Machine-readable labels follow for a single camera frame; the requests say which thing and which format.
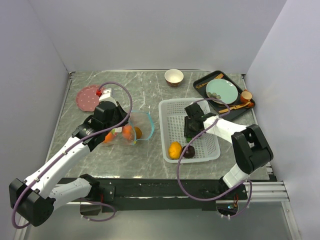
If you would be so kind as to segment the wooden spoon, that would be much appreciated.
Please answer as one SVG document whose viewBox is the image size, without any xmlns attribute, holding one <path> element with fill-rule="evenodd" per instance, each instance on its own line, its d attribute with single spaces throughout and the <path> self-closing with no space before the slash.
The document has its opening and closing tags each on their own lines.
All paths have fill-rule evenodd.
<svg viewBox="0 0 320 240">
<path fill-rule="evenodd" d="M 249 101 L 249 102 L 246 102 L 246 103 L 229 106 L 229 108 L 225 108 L 225 109 L 219 110 L 218 112 L 220 114 L 224 114 L 224 113 L 227 113 L 229 110 L 231 111 L 231 110 L 238 110 L 238 109 L 241 109 L 241 108 L 253 108 L 254 106 L 255 106 L 255 103 L 253 103 L 252 101 Z"/>
</svg>

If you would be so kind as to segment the white plastic basket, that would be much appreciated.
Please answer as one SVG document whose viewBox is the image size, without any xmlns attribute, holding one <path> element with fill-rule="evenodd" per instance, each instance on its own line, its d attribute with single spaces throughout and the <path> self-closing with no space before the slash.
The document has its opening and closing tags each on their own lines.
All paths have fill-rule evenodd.
<svg viewBox="0 0 320 240">
<path fill-rule="evenodd" d="M 162 100 L 158 104 L 159 127 L 162 144 L 163 159 L 171 164 L 176 164 L 177 159 L 173 159 L 169 150 L 172 143 L 177 142 L 181 147 L 188 144 L 191 137 L 185 137 L 185 108 L 198 98 L 174 98 Z M 216 160 L 220 157 L 221 151 L 218 138 L 215 135 L 204 133 L 193 141 L 188 148 L 186 155 L 181 163 L 201 163 Z"/>
</svg>

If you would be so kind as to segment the pink dotted plate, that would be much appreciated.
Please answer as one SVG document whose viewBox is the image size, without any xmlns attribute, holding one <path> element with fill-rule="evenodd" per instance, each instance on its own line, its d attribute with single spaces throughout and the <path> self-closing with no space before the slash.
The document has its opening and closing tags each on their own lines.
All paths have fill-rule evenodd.
<svg viewBox="0 0 320 240">
<path fill-rule="evenodd" d="M 93 112 L 99 104 L 99 96 L 97 90 L 99 85 L 93 84 L 81 89 L 75 98 L 77 107 L 83 112 Z"/>
</svg>

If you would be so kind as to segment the clear blue-zipper zip bag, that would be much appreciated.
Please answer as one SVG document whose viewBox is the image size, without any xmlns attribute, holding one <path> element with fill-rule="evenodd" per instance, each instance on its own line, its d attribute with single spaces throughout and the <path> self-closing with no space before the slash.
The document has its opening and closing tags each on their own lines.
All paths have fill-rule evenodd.
<svg viewBox="0 0 320 240">
<path fill-rule="evenodd" d="M 122 136 L 122 128 L 126 125 L 130 125 L 133 128 L 133 131 L 134 131 L 133 141 L 128 141 Z M 139 141 L 148 141 L 152 137 L 155 131 L 155 125 L 149 112 L 133 110 L 128 119 L 128 123 L 125 123 L 124 126 L 114 128 L 111 131 L 113 133 L 117 133 L 117 136 L 114 139 L 114 143 L 112 144 L 107 144 L 103 142 L 102 143 L 106 146 L 110 146 L 110 145 L 134 146 Z M 139 127 L 140 130 L 142 131 L 141 139 L 136 138 L 134 127 Z"/>
</svg>

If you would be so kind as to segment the orange small cup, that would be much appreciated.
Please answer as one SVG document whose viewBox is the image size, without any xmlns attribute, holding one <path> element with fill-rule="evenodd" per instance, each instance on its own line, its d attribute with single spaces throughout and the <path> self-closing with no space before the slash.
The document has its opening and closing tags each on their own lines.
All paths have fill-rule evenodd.
<svg viewBox="0 0 320 240">
<path fill-rule="evenodd" d="M 253 95 L 250 91 L 248 91 L 247 89 L 245 89 L 241 94 L 240 94 L 240 101 L 242 103 L 248 103 L 252 100 Z"/>
</svg>

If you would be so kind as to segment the black tray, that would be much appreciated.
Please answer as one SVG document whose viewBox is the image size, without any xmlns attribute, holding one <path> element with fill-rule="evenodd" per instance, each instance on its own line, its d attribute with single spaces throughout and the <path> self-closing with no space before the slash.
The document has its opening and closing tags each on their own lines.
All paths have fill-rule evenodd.
<svg viewBox="0 0 320 240">
<path fill-rule="evenodd" d="M 237 90 L 238 90 L 238 97 L 237 97 L 237 100 L 231 104 L 226 104 L 224 103 L 223 101 L 219 100 L 219 99 L 216 99 L 214 97 L 208 97 L 207 94 L 206 94 L 206 86 L 203 86 L 202 88 L 200 89 L 196 89 L 196 85 L 198 84 L 202 84 L 203 82 L 206 82 L 207 80 L 210 80 L 210 79 L 213 79 L 214 77 L 216 77 L 217 75 L 219 74 L 223 74 L 223 77 L 222 79 L 224 80 L 227 80 L 227 81 L 230 81 L 231 83 L 233 83 Z M 235 106 L 235 105 L 240 105 L 242 104 L 242 102 L 240 101 L 240 95 L 241 93 L 244 91 L 243 89 L 241 89 L 231 78 L 229 78 L 224 72 L 222 71 L 219 71 L 219 70 L 216 70 L 198 80 L 196 80 L 194 83 L 193 83 L 193 87 L 196 89 L 196 91 L 198 91 L 198 93 L 204 98 L 204 99 L 207 99 L 207 102 L 209 103 L 209 105 L 211 105 L 214 110 L 216 112 L 219 113 L 220 110 L 223 110 L 225 108 L 227 108 L 225 105 L 228 105 L 228 106 Z M 238 118 L 239 116 L 243 115 L 245 112 L 247 112 L 250 108 L 246 108 L 246 107 L 243 107 L 243 108 L 240 108 L 240 109 L 236 109 L 236 110 L 231 110 L 230 113 L 226 116 L 224 116 L 223 118 L 227 121 L 233 121 L 234 119 Z"/>
</svg>

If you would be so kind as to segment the dark purple mangosteen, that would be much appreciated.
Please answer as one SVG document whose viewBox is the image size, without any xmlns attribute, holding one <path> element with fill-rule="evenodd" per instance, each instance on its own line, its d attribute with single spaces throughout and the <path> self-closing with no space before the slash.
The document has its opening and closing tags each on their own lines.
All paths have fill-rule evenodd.
<svg viewBox="0 0 320 240">
<path fill-rule="evenodd" d="M 195 148 L 190 145 L 189 147 L 187 147 L 186 145 L 182 148 L 182 151 L 184 151 L 184 149 L 186 149 L 186 151 L 183 154 L 183 157 L 185 159 L 191 159 L 196 155 L 196 151 Z"/>
</svg>

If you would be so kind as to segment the yellow orange persimmon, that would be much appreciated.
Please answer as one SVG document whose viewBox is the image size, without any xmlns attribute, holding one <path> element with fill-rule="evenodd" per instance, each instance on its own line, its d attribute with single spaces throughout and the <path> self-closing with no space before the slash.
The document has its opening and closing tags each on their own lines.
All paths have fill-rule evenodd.
<svg viewBox="0 0 320 240">
<path fill-rule="evenodd" d="M 171 143 L 168 149 L 168 155 L 172 160 L 178 160 L 182 153 L 182 146 L 179 142 L 174 141 Z"/>
</svg>

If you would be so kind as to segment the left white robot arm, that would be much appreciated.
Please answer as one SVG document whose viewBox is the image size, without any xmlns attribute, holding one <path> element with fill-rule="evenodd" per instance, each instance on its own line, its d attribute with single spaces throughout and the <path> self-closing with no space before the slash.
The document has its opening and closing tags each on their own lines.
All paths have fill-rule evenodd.
<svg viewBox="0 0 320 240">
<path fill-rule="evenodd" d="M 101 101 L 93 114 L 76 127 L 64 146 L 40 169 L 24 180 L 14 179 L 9 185 L 12 225 L 22 229 L 16 223 L 16 214 L 29 225 L 38 227 L 69 202 L 100 200 L 103 196 L 100 182 L 89 174 L 63 186 L 57 186 L 57 183 L 79 160 L 100 145 L 111 130 L 125 126 L 129 117 L 130 113 L 125 112 L 117 101 Z"/>
</svg>

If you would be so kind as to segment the wooden fork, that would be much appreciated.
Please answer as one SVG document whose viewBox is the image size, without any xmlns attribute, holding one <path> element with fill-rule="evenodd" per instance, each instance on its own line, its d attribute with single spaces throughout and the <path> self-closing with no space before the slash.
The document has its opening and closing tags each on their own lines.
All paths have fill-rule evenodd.
<svg viewBox="0 0 320 240">
<path fill-rule="evenodd" d="M 201 84 L 196 85 L 195 88 L 196 88 L 196 89 L 200 89 L 200 88 L 202 88 L 203 86 L 207 85 L 211 80 L 222 79 L 223 76 L 224 76 L 224 75 L 223 75 L 222 73 L 220 73 L 219 75 L 215 76 L 214 78 L 209 79 L 209 80 L 207 80 L 206 82 L 203 82 L 203 83 L 201 83 Z"/>
</svg>

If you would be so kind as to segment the brown kiwi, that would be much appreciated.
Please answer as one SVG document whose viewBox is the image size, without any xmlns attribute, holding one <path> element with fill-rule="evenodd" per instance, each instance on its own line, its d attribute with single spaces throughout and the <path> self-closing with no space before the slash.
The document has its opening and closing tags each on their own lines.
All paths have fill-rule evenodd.
<svg viewBox="0 0 320 240">
<path fill-rule="evenodd" d="M 134 130 L 135 130 L 136 138 L 137 138 L 137 139 L 141 139 L 141 137 L 142 137 L 142 135 L 143 135 L 141 129 L 140 129 L 139 127 L 135 126 L 135 127 L 134 127 Z"/>
</svg>

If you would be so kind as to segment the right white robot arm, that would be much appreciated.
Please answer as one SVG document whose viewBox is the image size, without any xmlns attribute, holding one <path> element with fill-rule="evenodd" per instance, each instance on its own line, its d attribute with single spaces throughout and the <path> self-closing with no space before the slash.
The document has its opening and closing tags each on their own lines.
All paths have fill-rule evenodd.
<svg viewBox="0 0 320 240">
<path fill-rule="evenodd" d="M 197 102 L 187 106 L 185 112 L 186 137 L 211 134 L 232 144 L 235 165 L 221 178 L 218 192 L 222 198 L 232 198 L 238 183 L 247 180 L 253 172 L 273 160 L 271 147 L 257 124 L 246 126 L 213 113 L 205 114 Z"/>
</svg>

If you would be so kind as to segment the white patterned bowl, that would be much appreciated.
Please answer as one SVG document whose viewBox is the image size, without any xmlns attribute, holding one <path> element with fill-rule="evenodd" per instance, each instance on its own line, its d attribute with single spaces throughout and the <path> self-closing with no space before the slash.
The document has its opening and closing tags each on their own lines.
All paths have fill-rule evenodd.
<svg viewBox="0 0 320 240">
<path fill-rule="evenodd" d="M 169 69 L 165 72 L 164 78 L 170 87 L 178 87 L 184 79 L 184 74 L 178 69 Z"/>
</svg>

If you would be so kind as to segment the light green plate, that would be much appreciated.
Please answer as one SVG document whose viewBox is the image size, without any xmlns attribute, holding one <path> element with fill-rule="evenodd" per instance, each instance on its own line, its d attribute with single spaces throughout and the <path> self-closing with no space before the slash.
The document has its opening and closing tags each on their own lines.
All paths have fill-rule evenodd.
<svg viewBox="0 0 320 240">
<path fill-rule="evenodd" d="M 205 92 L 209 98 L 216 98 L 225 104 L 235 102 L 239 94 L 237 87 L 233 83 L 222 78 L 209 81 Z"/>
</svg>

